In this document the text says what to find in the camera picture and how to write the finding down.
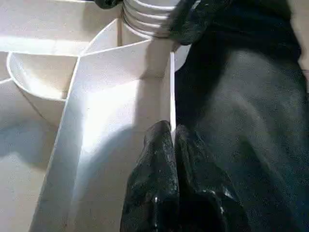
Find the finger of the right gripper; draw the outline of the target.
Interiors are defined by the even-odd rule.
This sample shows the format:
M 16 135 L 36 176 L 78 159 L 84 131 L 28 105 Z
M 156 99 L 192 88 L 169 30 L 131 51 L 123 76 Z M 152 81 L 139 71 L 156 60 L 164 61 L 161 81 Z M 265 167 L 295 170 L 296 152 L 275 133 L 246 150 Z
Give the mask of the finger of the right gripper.
M 198 40 L 209 21 L 209 0 L 181 0 L 171 14 L 169 38 L 181 45 Z
M 122 3 L 123 0 L 94 0 L 94 2 L 101 9 L 111 9 Z

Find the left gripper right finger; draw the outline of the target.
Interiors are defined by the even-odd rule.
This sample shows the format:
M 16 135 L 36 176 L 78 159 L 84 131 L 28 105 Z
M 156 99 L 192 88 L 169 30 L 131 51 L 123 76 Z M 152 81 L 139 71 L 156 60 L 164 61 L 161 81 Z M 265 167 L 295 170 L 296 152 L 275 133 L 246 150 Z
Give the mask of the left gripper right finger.
M 182 232 L 249 232 L 248 218 L 230 178 L 184 125 L 175 134 Z

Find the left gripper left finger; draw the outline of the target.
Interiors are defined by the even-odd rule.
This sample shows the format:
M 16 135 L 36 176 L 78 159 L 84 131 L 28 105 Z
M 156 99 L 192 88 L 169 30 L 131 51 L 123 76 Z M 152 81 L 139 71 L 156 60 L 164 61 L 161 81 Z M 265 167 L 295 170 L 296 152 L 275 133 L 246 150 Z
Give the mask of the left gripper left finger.
M 120 231 L 174 232 L 178 227 L 179 183 L 168 121 L 153 124 L 126 186 Z

